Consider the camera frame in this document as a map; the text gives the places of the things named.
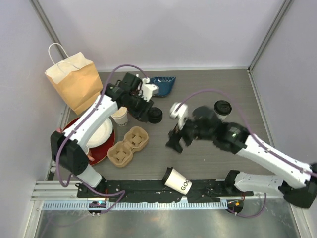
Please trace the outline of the white paper plates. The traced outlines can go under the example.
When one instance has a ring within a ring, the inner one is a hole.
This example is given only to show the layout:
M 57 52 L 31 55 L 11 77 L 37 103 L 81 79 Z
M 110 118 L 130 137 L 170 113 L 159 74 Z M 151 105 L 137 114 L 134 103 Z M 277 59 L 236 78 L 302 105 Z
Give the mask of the white paper plates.
M 102 125 L 94 132 L 87 142 L 88 148 L 95 148 L 105 143 L 111 136 L 113 124 L 110 118 L 106 119 Z

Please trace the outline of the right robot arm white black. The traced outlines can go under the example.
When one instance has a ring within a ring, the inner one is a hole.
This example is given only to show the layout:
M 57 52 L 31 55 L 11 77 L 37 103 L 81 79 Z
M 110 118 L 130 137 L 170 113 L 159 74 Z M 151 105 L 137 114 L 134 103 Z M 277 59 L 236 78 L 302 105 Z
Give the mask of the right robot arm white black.
M 247 174 L 230 170 L 224 180 L 224 191 L 230 196 L 239 192 L 282 195 L 290 204 L 308 209 L 317 196 L 317 165 L 293 159 L 262 141 L 244 126 L 224 122 L 206 106 L 196 108 L 188 117 L 186 104 L 175 103 L 170 117 L 178 122 L 168 134 L 168 148 L 182 153 L 180 140 L 189 146 L 193 140 L 211 141 L 218 149 L 247 158 L 273 175 Z

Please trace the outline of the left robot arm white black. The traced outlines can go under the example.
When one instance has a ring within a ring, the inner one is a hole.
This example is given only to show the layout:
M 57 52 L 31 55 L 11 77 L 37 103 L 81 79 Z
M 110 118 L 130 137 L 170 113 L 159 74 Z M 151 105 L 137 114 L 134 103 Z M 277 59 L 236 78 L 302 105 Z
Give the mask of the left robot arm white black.
M 158 90 L 149 78 L 140 79 L 130 73 L 116 84 L 108 83 L 75 124 L 62 133 L 55 131 L 51 135 L 56 173 L 59 174 L 59 168 L 64 167 L 89 186 L 88 192 L 93 197 L 102 197 L 106 190 L 104 178 L 90 165 L 84 152 L 88 140 L 121 107 L 125 107 L 138 121 L 149 122 L 149 111 L 154 104 L 151 98 Z

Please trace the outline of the blue ceramic leaf dish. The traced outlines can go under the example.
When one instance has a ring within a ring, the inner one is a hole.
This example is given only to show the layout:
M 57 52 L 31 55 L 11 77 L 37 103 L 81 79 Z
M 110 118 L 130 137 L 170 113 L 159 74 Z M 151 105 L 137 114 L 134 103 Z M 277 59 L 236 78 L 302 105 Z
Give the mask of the blue ceramic leaf dish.
M 150 78 L 150 83 L 156 85 L 159 88 L 158 93 L 155 94 L 156 97 L 167 97 L 172 92 L 176 77 L 152 77 Z

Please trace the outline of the stack of black lids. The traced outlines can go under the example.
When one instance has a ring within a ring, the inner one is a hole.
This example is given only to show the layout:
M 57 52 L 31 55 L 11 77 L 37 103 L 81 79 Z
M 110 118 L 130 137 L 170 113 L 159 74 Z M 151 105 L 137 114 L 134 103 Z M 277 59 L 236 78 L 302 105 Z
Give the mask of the stack of black lids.
M 163 112 L 157 107 L 151 107 L 148 110 L 148 122 L 152 124 L 160 123 L 163 117 Z

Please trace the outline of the brown pulp cup carrier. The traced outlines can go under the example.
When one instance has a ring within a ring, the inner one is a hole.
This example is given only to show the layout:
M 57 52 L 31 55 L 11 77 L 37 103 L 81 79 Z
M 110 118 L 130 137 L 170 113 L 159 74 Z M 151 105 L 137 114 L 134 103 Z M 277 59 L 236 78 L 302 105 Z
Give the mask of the brown pulp cup carrier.
M 134 126 L 125 134 L 122 141 L 108 150 L 107 157 L 116 167 L 125 167 L 132 160 L 133 154 L 142 150 L 148 141 L 148 133 L 143 128 Z

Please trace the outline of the pink mug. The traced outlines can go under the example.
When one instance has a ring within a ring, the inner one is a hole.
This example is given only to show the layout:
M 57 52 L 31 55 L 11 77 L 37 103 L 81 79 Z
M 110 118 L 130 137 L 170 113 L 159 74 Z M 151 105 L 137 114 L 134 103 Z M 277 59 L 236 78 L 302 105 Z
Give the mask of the pink mug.
M 92 153 L 91 153 L 91 150 L 90 148 L 86 145 L 84 148 L 83 148 L 83 151 L 85 152 L 86 156 L 88 157 L 88 159 L 90 161 L 94 161 L 95 159 L 92 157 Z

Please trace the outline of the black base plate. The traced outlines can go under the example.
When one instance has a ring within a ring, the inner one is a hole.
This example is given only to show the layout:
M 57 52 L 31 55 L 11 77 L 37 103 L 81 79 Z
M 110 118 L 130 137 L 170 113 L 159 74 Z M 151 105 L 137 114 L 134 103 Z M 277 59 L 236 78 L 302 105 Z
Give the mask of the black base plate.
M 160 180 L 109 180 L 103 194 L 125 191 L 121 202 L 128 203 L 172 203 L 180 202 L 183 194 L 163 185 Z M 251 197 L 252 191 L 239 192 L 225 188 L 225 182 L 219 180 L 192 180 L 192 186 L 185 195 L 190 203 L 216 202 L 221 197 Z

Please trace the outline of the red round tray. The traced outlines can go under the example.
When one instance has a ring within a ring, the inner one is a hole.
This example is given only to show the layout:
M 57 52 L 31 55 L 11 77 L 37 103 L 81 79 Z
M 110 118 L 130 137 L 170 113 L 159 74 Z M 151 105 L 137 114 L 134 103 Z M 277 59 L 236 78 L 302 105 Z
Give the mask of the red round tray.
M 114 145 L 114 142 L 115 142 L 115 132 L 113 129 L 110 138 L 105 143 L 103 143 L 102 145 L 98 147 L 90 148 L 92 157 L 95 159 L 93 162 L 90 161 L 90 165 L 93 166 L 101 162 L 103 159 L 105 159 L 107 157 L 108 150 Z

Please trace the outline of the brown paper bag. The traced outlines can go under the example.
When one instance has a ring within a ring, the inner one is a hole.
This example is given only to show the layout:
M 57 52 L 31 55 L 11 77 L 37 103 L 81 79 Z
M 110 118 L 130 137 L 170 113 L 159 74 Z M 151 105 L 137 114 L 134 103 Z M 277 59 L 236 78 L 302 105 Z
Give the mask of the brown paper bag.
M 54 45 L 64 49 L 59 43 L 49 46 L 48 54 L 53 65 L 45 71 L 45 76 L 70 109 L 80 115 L 100 95 L 102 81 L 94 62 L 82 52 L 67 55 L 65 59 L 54 62 L 51 56 L 51 47 Z

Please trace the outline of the stack of white paper cups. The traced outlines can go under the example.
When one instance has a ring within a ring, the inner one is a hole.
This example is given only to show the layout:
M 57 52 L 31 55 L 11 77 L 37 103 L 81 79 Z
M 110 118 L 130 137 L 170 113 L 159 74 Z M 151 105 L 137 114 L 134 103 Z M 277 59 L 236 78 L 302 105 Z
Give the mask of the stack of white paper cups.
M 120 107 L 114 114 L 111 115 L 118 126 L 125 126 L 128 123 L 128 110 L 126 107 Z

